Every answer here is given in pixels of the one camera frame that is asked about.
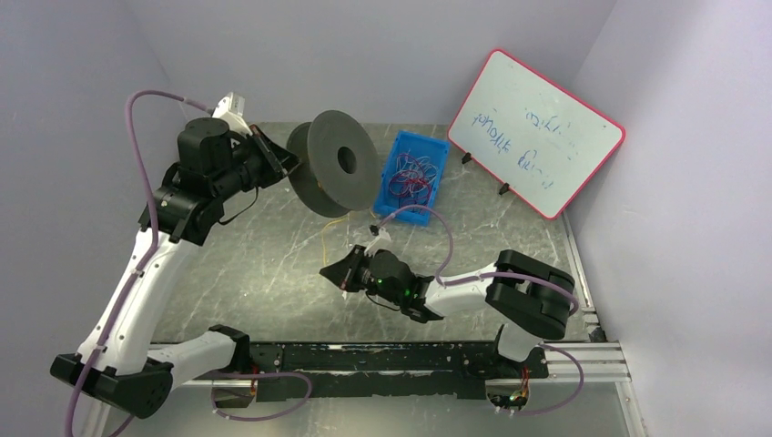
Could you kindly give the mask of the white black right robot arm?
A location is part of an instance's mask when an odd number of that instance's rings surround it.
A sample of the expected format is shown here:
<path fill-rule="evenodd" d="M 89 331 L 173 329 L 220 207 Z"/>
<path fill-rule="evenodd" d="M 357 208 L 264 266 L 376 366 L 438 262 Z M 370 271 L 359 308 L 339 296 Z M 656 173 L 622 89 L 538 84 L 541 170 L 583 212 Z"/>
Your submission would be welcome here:
<path fill-rule="evenodd" d="M 369 253 L 356 246 L 320 275 L 344 292 L 385 300 L 419 323 L 490 307 L 507 320 L 496 352 L 516 362 L 525 361 L 541 341 L 562 339 L 579 307 L 570 274 L 512 249 L 472 273 L 440 277 L 413 272 L 386 249 Z"/>

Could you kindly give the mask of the blue plastic bin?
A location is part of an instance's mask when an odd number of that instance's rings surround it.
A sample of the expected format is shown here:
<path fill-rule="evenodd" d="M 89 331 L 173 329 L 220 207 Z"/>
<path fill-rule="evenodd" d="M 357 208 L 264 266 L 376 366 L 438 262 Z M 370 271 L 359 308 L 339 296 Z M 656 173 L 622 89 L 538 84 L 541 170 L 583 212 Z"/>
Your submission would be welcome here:
<path fill-rule="evenodd" d="M 379 216 L 396 212 L 396 219 L 426 227 L 440 187 L 450 143 L 401 131 L 381 172 L 381 188 L 372 206 Z"/>

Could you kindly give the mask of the grey perforated cable spool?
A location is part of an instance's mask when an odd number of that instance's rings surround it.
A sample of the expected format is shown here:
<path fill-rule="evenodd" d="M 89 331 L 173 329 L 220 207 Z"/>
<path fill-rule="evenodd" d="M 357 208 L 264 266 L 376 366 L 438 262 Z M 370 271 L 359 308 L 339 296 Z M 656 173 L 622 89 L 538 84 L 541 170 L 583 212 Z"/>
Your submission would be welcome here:
<path fill-rule="evenodd" d="M 355 118 L 323 111 L 292 130 L 286 149 L 300 160 L 289 182 L 312 212 L 335 219 L 374 204 L 381 186 L 379 156 Z"/>

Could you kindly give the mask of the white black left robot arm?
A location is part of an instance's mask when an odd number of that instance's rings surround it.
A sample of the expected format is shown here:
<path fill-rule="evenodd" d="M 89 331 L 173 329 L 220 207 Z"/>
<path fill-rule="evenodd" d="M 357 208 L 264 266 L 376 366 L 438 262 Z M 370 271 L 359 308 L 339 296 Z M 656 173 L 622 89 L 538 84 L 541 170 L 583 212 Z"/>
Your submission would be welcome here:
<path fill-rule="evenodd" d="M 300 162 L 258 127 L 238 132 L 213 117 L 188 122 L 177 144 L 178 160 L 140 217 L 132 258 L 105 312 L 78 350 L 56 356 L 50 368 L 77 393 L 139 419 L 198 376 L 256 372 L 249 336 L 224 325 L 159 350 L 151 338 L 191 256 L 213 227 L 229 223 L 225 202 L 280 182 Z"/>

